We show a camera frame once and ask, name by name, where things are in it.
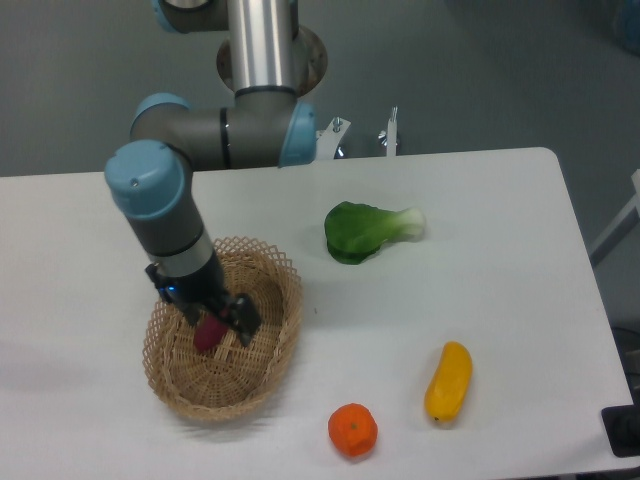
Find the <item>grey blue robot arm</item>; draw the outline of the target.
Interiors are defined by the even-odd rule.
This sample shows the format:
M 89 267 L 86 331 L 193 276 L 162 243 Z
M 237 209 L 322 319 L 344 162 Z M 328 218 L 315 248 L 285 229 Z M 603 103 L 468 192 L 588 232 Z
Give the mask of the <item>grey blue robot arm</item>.
M 181 97 L 144 99 L 129 140 L 105 180 L 149 258 L 160 297 L 189 324 L 208 313 L 248 345 L 262 320 L 251 299 L 233 295 L 192 195 L 198 171 L 286 167 L 316 155 L 314 108 L 299 98 L 293 1 L 157 1 L 158 23 L 179 34 L 226 31 L 234 103 L 193 110 Z

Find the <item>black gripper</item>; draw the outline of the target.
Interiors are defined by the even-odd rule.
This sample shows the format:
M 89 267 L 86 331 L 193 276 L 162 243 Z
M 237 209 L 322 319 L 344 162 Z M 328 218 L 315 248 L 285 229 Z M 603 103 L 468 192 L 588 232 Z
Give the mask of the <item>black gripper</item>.
M 181 276 L 161 272 L 154 262 L 145 268 L 160 299 L 173 305 L 191 327 L 195 327 L 201 311 L 217 317 L 236 333 L 241 345 L 248 347 L 262 324 L 262 317 L 248 294 L 233 296 L 224 286 L 224 272 L 213 251 L 206 262 Z

